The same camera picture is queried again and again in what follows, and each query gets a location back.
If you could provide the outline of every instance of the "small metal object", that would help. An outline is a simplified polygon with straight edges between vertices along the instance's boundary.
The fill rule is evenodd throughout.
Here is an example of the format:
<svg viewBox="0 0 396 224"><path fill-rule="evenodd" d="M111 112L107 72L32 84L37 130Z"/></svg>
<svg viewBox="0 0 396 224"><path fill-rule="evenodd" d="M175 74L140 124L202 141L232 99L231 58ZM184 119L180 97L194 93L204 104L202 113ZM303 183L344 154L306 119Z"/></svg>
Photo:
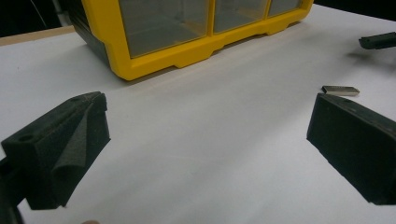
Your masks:
<svg viewBox="0 0 396 224"><path fill-rule="evenodd" d="M346 86L323 86L324 93L339 96L356 96L360 91L354 87Z"/></svg>

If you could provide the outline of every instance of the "black foam block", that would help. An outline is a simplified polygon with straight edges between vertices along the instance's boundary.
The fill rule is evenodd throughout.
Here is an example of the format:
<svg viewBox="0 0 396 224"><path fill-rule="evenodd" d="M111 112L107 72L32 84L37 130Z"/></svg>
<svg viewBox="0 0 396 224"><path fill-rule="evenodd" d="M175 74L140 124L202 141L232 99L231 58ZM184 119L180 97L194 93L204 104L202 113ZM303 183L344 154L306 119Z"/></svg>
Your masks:
<svg viewBox="0 0 396 224"><path fill-rule="evenodd" d="M307 139L368 201L396 204L396 123L345 98L319 93Z"/></svg>
<svg viewBox="0 0 396 224"><path fill-rule="evenodd" d="M32 209L65 206L74 189L110 140L106 97L73 97L2 142L7 160L24 177Z"/></svg>

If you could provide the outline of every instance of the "yellow storage organizer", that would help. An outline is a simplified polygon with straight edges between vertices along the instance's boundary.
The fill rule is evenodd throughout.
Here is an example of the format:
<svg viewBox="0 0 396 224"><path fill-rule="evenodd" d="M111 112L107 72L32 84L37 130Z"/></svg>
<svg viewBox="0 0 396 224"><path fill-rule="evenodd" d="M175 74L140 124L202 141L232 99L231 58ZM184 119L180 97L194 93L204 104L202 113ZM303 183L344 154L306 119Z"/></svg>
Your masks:
<svg viewBox="0 0 396 224"><path fill-rule="evenodd" d="M70 0L77 32L119 77L132 80L209 58L252 35L303 19L314 0Z"/></svg>

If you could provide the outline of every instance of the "yellow plastic frame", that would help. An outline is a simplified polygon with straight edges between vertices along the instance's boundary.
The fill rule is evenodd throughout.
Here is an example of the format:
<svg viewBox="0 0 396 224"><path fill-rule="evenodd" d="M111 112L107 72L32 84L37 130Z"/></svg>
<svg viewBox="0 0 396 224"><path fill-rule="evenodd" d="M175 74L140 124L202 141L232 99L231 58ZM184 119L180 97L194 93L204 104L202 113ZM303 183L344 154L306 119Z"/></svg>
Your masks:
<svg viewBox="0 0 396 224"><path fill-rule="evenodd" d="M203 38L161 49L137 58L130 57L123 28L119 0L82 0L92 34L106 47L111 70L119 77L133 80L166 67L185 67L209 58L215 50L253 35L272 35L285 30L291 23L308 14L314 0L303 0L300 8L268 17L271 0L268 0L261 21L214 34L215 1L209 0L207 35Z"/></svg>

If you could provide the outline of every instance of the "white table surface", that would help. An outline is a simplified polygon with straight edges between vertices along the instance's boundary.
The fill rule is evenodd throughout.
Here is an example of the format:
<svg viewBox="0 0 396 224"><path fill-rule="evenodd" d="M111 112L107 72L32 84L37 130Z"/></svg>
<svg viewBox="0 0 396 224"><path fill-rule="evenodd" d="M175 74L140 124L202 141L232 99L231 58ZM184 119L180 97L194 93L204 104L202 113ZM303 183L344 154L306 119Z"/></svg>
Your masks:
<svg viewBox="0 0 396 224"><path fill-rule="evenodd" d="M396 48L358 42L395 27L313 6L284 32L134 82L77 34L0 47L0 139L70 97L107 97L112 140L66 208L23 201L26 223L395 223L396 206L367 203L305 140L322 85L396 119Z"/></svg>

